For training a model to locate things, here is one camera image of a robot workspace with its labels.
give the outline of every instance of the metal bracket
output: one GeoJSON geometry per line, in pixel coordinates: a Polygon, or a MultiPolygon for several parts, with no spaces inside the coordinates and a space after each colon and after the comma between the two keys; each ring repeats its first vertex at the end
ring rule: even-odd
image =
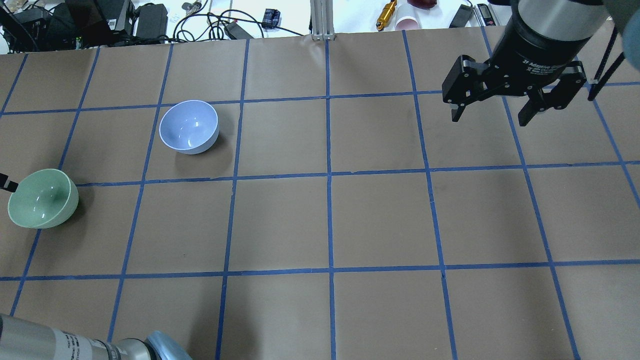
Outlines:
{"type": "Polygon", "coordinates": [[[314,40],[333,40],[333,0],[311,1],[311,37],[314,40]]]}

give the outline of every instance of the smartphone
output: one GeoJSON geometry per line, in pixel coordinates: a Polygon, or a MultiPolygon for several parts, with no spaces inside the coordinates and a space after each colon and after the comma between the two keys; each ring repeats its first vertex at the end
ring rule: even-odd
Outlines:
{"type": "Polygon", "coordinates": [[[471,16],[474,14],[474,9],[471,6],[460,5],[458,12],[456,12],[456,16],[453,17],[451,21],[450,28],[464,28],[467,25],[467,21],[471,19],[471,16]]]}

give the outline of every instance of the blue bowl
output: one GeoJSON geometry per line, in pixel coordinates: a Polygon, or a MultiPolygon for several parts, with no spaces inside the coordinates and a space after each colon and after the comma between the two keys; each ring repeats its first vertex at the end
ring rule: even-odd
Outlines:
{"type": "Polygon", "coordinates": [[[171,107],[159,126],[163,143],[183,154],[199,154],[210,148],[220,133],[218,114],[201,100],[187,100],[171,107]]]}

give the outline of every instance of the green bowl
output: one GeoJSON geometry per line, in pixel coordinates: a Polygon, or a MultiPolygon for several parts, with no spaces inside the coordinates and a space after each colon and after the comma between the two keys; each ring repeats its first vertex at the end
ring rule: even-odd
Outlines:
{"type": "Polygon", "coordinates": [[[16,225],[47,229],[62,224],[78,205],[76,184],[64,172],[46,168],[27,176],[9,198],[9,217],[16,225]]]}

